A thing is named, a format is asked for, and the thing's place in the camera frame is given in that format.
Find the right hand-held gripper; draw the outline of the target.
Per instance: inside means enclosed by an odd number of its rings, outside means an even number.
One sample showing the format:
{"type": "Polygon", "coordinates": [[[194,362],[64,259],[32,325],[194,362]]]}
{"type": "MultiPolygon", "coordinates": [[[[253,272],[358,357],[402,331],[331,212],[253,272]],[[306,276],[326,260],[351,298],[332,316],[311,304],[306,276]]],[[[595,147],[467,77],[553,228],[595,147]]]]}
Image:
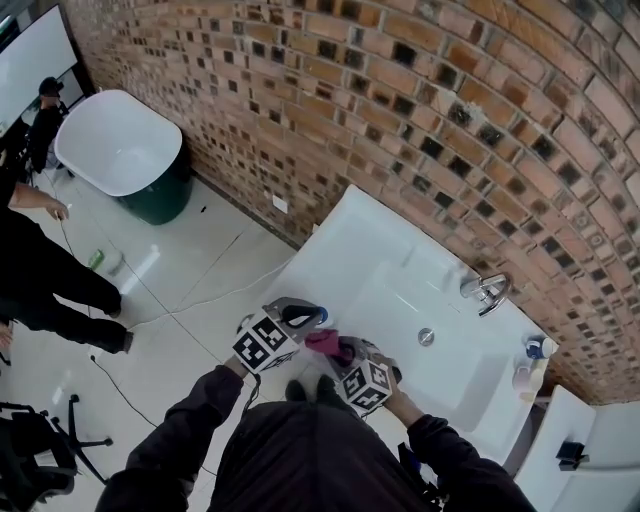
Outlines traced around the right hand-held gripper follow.
{"type": "Polygon", "coordinates": [[[350,349],[333,356],[334,371],[347,373],[339,382],[339,392],[356,411],[370,413],[392,395],[391,378],[400,383],[402,373],[394,360],[388,363],[368,358],[353,368],[356,357],[374,356],[378,347],[358,337],[345,337],[344,344],[350,349]]]}

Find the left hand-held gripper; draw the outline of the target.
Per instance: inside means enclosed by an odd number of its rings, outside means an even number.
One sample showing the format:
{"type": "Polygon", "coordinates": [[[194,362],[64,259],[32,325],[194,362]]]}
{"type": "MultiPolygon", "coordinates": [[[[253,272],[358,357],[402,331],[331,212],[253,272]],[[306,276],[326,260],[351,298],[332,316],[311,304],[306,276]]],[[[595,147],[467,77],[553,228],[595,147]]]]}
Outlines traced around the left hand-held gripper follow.
{"type": "Polygon", "coordinates": [[[320,307],[309,301],[280,297],[255,310],[236,334],[232,350],[252,374],[280,366],[322,323],[320,318],[306,318],[290,326],[285,318],[313,317],[319,312],[320,307]]]}

